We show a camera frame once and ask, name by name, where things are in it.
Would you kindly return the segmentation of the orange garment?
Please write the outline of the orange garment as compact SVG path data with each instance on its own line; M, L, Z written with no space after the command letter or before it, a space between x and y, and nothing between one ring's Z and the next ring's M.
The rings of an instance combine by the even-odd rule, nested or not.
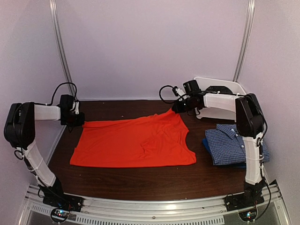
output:
M172 110L137 119L85 122L70 164L101 168L192 165L196 156L187 147L188 133Z

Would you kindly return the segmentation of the blue checked button shirt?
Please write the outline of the blue checked button shirt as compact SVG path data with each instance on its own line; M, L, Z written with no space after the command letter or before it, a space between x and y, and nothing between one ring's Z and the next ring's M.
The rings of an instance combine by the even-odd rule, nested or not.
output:
M246 163L245 143L235 124L217 124L215 129L205 131L205 138L216 145L218 150L224 149L235 163Z

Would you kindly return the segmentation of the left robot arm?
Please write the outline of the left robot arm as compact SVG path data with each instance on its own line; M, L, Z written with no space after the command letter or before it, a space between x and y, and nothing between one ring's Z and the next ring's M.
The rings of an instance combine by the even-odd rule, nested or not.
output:
M50 170L36 144L36 121L59 121L69 129L82 126L85 115L80 101L71 95L61 95L57 106L34 102L11 105L4 126L4 137L15 149L15 156L23 160L45 195L57 208L67 204L61 182Z

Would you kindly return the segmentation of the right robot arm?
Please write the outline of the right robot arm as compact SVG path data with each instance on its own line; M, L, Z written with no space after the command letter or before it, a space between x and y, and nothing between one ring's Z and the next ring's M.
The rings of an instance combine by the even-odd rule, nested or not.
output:
M267 128L264 116L258 105L255 94L234 94L226 86L209 86L201 90L197 81L191 80L183 84L184 89L177 86L172 91L177 99L172 102L172 110L175 113L184 113L197 109L217 108L235 114L235 130L230 130L228 136L234 138L240 136L242 142L238 147L233 147L218 136L213 139L215 149L225 149L227 155L241 150L246 163L246 176L244 193L236 197L245 207L250 207L258 200L262 188L266 185L263 175L263 137Z

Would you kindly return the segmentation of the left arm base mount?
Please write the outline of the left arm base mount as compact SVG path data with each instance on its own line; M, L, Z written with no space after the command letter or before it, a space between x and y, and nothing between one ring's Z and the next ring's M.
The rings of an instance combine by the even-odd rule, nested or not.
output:
M52 221L63 223L69 218L72 211L81 212L83 198L66 194L64 194L63 198L50 195L43 198L43 203L54 207L50 212Z

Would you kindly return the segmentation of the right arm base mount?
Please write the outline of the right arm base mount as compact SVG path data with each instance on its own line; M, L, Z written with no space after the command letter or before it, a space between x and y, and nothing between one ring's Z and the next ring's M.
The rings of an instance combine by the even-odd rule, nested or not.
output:
M244 193L241 194L228 194L224 198L224 203L227 212L238 211L240 219L244 222L254 222L258 217L257 205L264 203L264 198L261 194L257 197L247 197Z

